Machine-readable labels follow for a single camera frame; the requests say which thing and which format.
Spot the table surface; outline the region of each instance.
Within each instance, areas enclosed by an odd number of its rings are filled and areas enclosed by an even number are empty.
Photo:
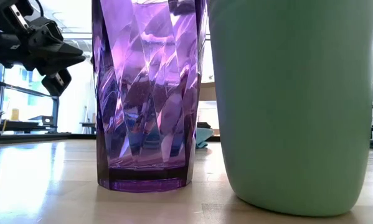
[[[373,224],[373,151],[356,206],[334,218],[281,215],[239,200],[219,143],[196,151],[193,181],[183,189],[131,194],[99,187],[96,179],[93,140],[1,146],[0,223]]]

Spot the mint green cup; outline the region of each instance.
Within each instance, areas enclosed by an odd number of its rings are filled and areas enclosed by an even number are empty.
[[[371,131],[373,0],[210,0],[222,150],[244,201],[348,212]]]

